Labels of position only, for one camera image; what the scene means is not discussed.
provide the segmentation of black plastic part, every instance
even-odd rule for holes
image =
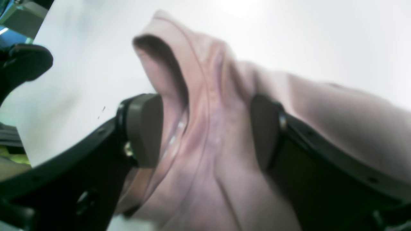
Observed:
[[[31,231],[106,230],[130,168],[109,120],[63,154],[0,183],[0,220]]]
[[[25,153],[23,144],[16,127],[8,126],[0,122],[0,145],[7,146],[9,153]]]
[[[388,226],[400,227],[411,218],[407,214],[387,222],[389,211],[406,211],[399,208],[407,208],[411,202],[410,185],[351,158],[304,122],[286,114],[278,103],[262,96],[252,103],[257,156],[261,150],[271,148],[272,152],[265,157],[270,163],[262,169],[285,191],[304,231],[383,231]],[[256,115],[275,110],[271,115],[277,117],[268,118],[272,121],[267,124],[276,128],[270,137],[281,138],[272,148],[256,139],[267,132],[256,123]]]
[[[34,0],[34,2],[49,10],[54,0]]]
[[[141,168],[155,168],[163,132],[163,101],[158,94],[133,98],[127,110],[127,137]]]
[[[117,108],[117,114],[115,116],[116,127],[118,129],[119,139],[125,144],[128,141],[127,136],[127,113],[128,108],[130,107],[131,102],[134,98],[123,100]]]
[[[52,65],[50,51],[42,46],[15,44],[0,51],[0,102],[13,89],[26,81],[37,79]]]

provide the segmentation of white table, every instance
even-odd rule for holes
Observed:
[[[224,39],[239,59],[411,110],[407,0],[55,0],[35,39],[54,65],[7,104],[33,165],[113,117],[123,99],[153,92],[131,41],[157,9]]]

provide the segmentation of pink cloth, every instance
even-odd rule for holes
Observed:
[[[250,125],[255,94],[280,101],[347,154],[411,182],[411,116],[377,97],[235,60],[218,39],[157,12],[134,48],[164,101],[156,169],[135,169],[117,212],[160,230],[300,230],[257,164]]]

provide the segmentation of yellow object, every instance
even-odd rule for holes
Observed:
[[[28,164],[30,165],[30,161],[25,154],[10,154],[7,150],[7,147],[0,145],[0,157],[7,158],[15,163],[19,164]]]

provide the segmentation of pink garment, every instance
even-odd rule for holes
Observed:
[[[411,182],[411,116],[377,97],[235,60],[221,40],[157,12],[134,48],[164,101],[156,169],[135,169],[117,212],[160,230],[300,230],[260,171],[250,124],[255,94],[280,101],[347,154]]]

